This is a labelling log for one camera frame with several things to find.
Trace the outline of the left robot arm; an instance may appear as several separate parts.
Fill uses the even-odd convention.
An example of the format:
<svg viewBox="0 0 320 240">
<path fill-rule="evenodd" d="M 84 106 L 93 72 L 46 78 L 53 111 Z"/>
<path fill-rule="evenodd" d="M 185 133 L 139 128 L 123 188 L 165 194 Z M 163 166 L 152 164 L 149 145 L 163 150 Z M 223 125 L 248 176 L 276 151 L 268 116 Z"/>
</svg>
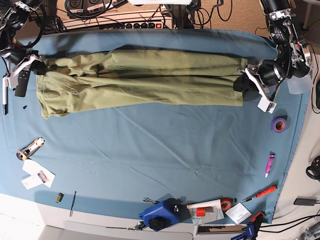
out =
<svg viewBox="0 0 320 240">
<path fill-rule="evenodd" d="M 281 84 L 292 77 L 307 76 L 312 68 L 312 57 L 308 43 L 297 33 L 293 23 L 295 5 L 288 0 L 262 0 L 260 5 L 277 57 L 239 68 L 242 76 L 234 82 L 233 89 L 243 93 L 257 91 L 260 95 L 258 108 L 271 114 L 277 106 L 275 97 Z"/>
</svg>

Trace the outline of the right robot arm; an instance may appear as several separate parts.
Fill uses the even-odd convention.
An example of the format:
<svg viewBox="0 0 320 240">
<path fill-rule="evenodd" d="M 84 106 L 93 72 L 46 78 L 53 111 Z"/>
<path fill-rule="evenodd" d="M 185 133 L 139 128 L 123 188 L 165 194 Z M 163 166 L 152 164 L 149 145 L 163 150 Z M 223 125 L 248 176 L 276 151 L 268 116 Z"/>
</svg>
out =
<svg viewBox="0 0 320 240">
<path fill-rule="evenodd" d="M 40 41 L 46 26 L 47 14 L 41 0 L 12 0 L 0 15 L 0 58 L 4 60 L 6 75 L 4 84 L 15 88 L 15 96 L 26 95 L 30 73 L 44 75 L 46 65 L 43 57 L 33 47 Z M 31 14 L 41 10 L 36 20 L 40 30 L 37 38 L 22 45 L 15 40 L 17 31 L 24 27 Z"/>
</svg>

